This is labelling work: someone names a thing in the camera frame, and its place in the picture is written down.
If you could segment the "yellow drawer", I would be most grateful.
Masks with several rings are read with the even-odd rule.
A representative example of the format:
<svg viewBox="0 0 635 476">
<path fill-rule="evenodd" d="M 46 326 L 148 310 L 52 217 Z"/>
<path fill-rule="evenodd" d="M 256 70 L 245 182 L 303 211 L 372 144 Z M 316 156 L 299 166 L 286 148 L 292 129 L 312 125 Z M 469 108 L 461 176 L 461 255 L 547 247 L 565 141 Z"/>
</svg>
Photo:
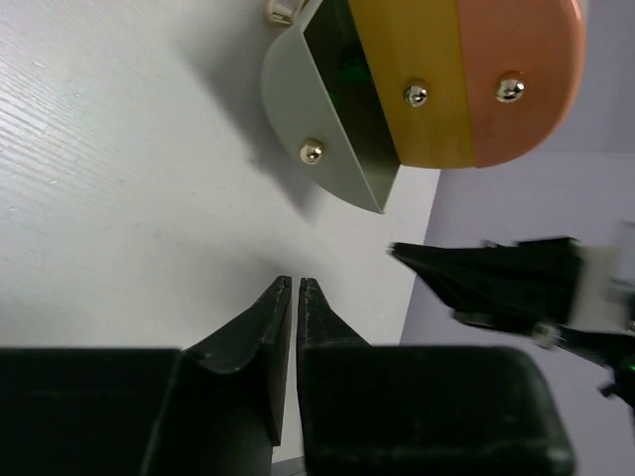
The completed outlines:
<svg viewBox="0 0 635 476">
<path fill-rule="evenodd" d="M 358 0 L 348 6 L 401 164 L 474 167 L 458 4 Z"/>
</svg>

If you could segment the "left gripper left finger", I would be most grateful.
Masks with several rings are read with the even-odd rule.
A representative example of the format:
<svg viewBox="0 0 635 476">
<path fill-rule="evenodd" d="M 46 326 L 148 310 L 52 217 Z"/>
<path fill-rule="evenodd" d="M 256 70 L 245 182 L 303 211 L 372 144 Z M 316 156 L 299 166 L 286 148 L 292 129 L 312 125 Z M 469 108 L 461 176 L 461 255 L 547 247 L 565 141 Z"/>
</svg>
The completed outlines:
<svg viewBox="0 0 635 476">
<path fill-rule="evenodd" d="M 5 348 L 5 475 L 267 475 L 281 442 L 292 281 L 194 346 Z"/>
</svg>

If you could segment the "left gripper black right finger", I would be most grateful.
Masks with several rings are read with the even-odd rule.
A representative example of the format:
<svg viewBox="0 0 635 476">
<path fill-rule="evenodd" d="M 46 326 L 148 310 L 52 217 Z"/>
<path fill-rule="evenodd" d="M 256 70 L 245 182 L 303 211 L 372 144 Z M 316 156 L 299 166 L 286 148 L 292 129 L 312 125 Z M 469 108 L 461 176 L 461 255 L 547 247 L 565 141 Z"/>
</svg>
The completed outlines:
<svg viewBox="0 0 635 476">
<path fill-rule="evenodd" d="M 501 346 L 373 346 L 301 281 L 297 390 L 312 475 L 572 475 L 548 384 Z"/>
</svg>

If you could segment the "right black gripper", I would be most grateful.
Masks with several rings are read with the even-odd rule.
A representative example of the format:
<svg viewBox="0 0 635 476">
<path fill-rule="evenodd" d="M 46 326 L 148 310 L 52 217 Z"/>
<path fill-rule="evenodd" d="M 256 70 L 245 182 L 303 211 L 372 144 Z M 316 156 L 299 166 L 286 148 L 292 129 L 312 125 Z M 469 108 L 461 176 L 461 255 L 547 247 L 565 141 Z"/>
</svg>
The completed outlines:
<svg viewBox="0 0 635 476">
<path fill-rule="evenodd" d="M 599 389 L 600 394 L 617 397 L 634 410 L 634 336 L 555 326 L 570 321 L 580 275 L 580 247 L 571 237 L 476 248 L 394 243 L 391 255 L 413 270 L 466 325 L 551 323 L 540 324 L 540 345 L 564 349 L 609 369 L 612 381 Z"/>
</svg>

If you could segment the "orange top drawer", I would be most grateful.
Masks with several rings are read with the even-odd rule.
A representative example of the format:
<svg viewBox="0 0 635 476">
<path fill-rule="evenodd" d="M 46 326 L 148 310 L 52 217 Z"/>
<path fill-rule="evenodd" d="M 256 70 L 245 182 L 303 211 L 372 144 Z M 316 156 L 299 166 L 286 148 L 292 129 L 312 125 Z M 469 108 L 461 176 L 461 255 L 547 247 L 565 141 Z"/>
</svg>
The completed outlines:
<svg viewBox="0 0 635 476">
<path fill-rule="evenodd" d="M 581 7 L 464 0 L 457 8 L 475 164 L 501 165 L 534 150 L 568 115 L 584 64 Z"/>
</svg>

